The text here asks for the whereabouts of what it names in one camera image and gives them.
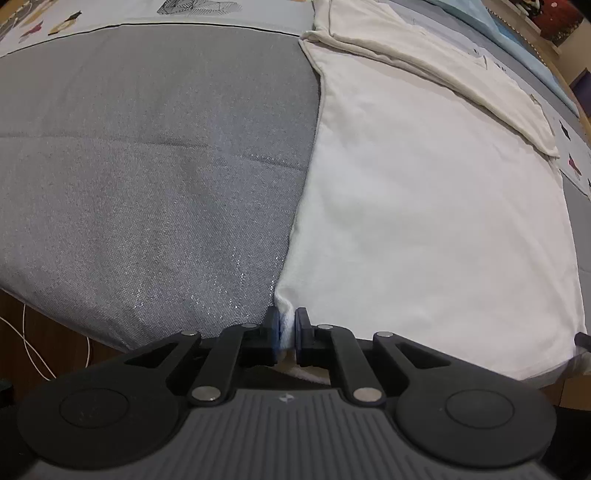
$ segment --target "round black pad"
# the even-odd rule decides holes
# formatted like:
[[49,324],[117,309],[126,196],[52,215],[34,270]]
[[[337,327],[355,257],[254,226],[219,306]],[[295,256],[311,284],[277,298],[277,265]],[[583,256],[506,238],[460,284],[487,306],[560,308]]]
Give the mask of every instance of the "round black pad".
[[120,421],[128,409],[125,395],[106,388],[90,388],[66,397],[60,413],[75,427],[97,429]]
[[488,390],[465,390],[447,399],[447,414],[474,429],[493,429],[507,423],[515,409],[503,395]]
[[50,463],[124,465],[157,450],[179,418],[178,400],[152,369],[117,365],[60,377],[21,404],[18,428]]
[[473,365],[438,370],[421,372],[398,400],[396,424],[413,444],[468,468],[506,468],[544,453],[556,415],[540,392]]

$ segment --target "metal pin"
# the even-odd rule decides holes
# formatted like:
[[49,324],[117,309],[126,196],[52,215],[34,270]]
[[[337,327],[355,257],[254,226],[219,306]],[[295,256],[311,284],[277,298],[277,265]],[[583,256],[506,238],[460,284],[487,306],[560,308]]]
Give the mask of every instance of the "metal pin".
[[195,400],[201,400],[201,401],[217,400],[221,394],[222,394],[222,392],[220,392],[218,388],[211,387],[209,385],[204,385],[202,387],[196,387],[191,392],[191,395]]
[[353,396],[359,401],[370,403],[382,398],[382,393],[376,388],[361,387],[353,392]]

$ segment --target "wooden floor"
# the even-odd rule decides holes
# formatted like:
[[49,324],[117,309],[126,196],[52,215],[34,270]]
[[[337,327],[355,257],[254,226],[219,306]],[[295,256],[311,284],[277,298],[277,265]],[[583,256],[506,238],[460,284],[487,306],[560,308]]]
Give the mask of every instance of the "wooden floor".
[[[0,316],[22,330],[22,303],[0,290]],[[43,356],[47,365],[59,376],[83,368],[86,363],[86,337],[41,315],[32,308],[26,311],[27,340]],[[99,342],[90,341],[90,363],[95,364],[121,353]],[[33,360],[44,373],[34,353]],[[19,401],[33,388],[43,383],[39,373],[31,365],[21,338],[4,322],[0,321],[0,378],[14,384],[15,399]]]

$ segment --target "sparkly gray fabric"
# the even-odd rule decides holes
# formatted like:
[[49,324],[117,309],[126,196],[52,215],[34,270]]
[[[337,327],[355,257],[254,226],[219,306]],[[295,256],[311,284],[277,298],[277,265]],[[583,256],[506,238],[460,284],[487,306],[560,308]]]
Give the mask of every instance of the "sparkly gray fabric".
[[0,59],[0,287],[119,348],[262,319],[319,104],[297,38],[136,25]]

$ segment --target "white towel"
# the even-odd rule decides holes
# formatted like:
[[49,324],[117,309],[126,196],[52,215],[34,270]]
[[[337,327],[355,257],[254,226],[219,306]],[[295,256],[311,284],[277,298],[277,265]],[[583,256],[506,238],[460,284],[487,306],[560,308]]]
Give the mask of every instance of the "white towel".
[[539,106],[372,0],[315,7],[301,45],[321,110],[275,291],[284,346],[305,306],[314,324],[390,330],[518,379],[568,361],[583,303]]

